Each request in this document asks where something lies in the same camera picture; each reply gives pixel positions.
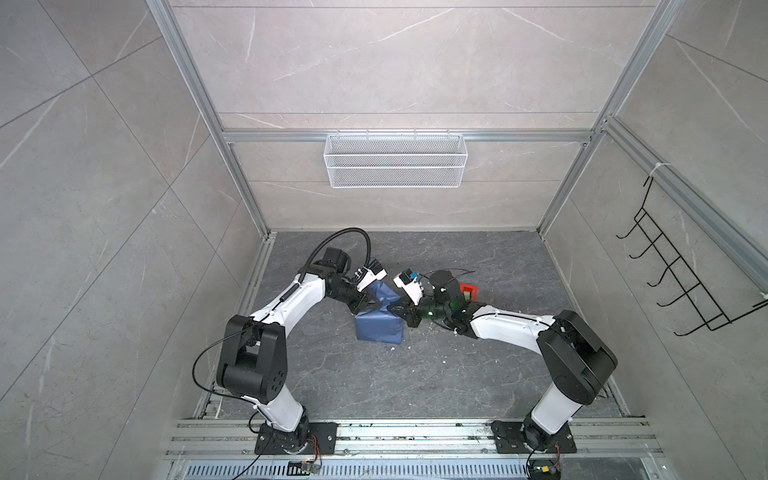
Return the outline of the light blue wrapping paper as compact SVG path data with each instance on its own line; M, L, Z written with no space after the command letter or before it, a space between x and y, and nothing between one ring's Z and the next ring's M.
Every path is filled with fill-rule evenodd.
M378 303L368 305L365 311L355 316L357 339L399 345L404 337L403 319L391 313L388 307L397 303L400 296L381 281L374 281L366 292Z

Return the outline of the red tape dispenser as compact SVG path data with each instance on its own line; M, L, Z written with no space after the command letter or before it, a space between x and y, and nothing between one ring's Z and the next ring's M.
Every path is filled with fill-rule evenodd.
M460 291L467 302L476 302L479 288L475 285L461 283Z

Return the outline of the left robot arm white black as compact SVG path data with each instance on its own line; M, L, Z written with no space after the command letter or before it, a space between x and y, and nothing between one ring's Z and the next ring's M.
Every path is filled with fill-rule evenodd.
M285 386L288 374L287 337L304 315L326 298L345 304L356 314L371 299L367 288L386 277L376 259L348 275L349 256L329 248L302 269L289 286L249 316L227 323L219 355L216 383L230 395L253 404L267 425L281 434L303 437L305 408Z

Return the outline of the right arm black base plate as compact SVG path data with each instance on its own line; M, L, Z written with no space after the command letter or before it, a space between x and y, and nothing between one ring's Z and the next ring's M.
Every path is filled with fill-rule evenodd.
M556 433L549 434L534 422L494 420L490 424L499 454L572 454L577 452L573 434L568 423Z

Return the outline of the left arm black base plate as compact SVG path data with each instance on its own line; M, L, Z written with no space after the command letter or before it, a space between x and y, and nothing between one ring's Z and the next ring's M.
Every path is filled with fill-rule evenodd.
M295 432L283 432L266 424L260 426L254 449L262 455L330 455L335 451L338 424L310 422L299 424Z

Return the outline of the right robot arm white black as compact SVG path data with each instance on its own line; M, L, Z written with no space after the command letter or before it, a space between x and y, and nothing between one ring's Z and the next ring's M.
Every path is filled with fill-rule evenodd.
M616 355L574 311L536 316L502 310L465 294L449 270L425 277L406 269L394 284L406 296L388 310L412 328L431 320L457 335L515 345L543 358L551 384L520 429L532 451L550 448L573 415L593 403L618 366Z

